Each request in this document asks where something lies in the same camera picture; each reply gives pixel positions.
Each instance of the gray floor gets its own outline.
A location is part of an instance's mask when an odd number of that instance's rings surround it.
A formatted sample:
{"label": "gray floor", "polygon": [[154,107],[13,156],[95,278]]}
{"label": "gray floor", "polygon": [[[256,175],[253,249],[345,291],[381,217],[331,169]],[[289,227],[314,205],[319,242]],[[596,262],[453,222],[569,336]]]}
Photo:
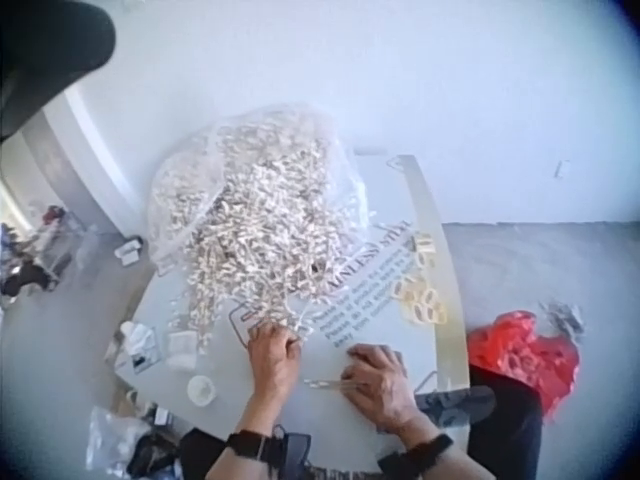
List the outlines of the gray floor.
{"label": "gray floor", "polygon": [[[582,308],[577,385],[545,427],[539,478],[601,478],[638,418],[640,226],[450,225],[446,233],[470,329],[552,298]],[[122,269],[105,250],[55,293],[6,313],[0,433],[27,478],[108,478],[84,471],[88,418],[112,399],[102,357],[140,279],[140,266]]]}

